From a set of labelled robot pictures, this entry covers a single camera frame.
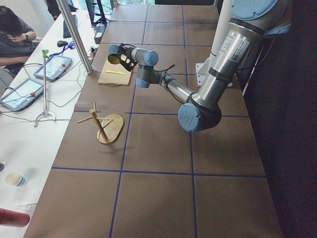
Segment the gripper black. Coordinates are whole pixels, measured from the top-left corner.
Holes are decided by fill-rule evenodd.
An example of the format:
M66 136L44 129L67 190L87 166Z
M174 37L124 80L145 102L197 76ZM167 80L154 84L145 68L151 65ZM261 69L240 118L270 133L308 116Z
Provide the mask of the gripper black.
M132 57L132 51L134 49L134 45L121 43L118 47L118 58L120 62L124 62L127 60L134 62L135 59Z

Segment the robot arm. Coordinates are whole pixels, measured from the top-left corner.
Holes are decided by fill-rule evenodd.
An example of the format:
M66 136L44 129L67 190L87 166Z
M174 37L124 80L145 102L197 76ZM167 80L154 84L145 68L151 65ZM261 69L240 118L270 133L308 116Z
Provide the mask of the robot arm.
M215 127L221 120L218 101L249 50L264 38L285 34L291 26L291 0L226 0L220 10L216 34L198 92L181 85L166 70L155 70L156 52L130 44L113 45L118 63L127 70L138 67L136 84L164 87L181 102L178 121L187 132Z

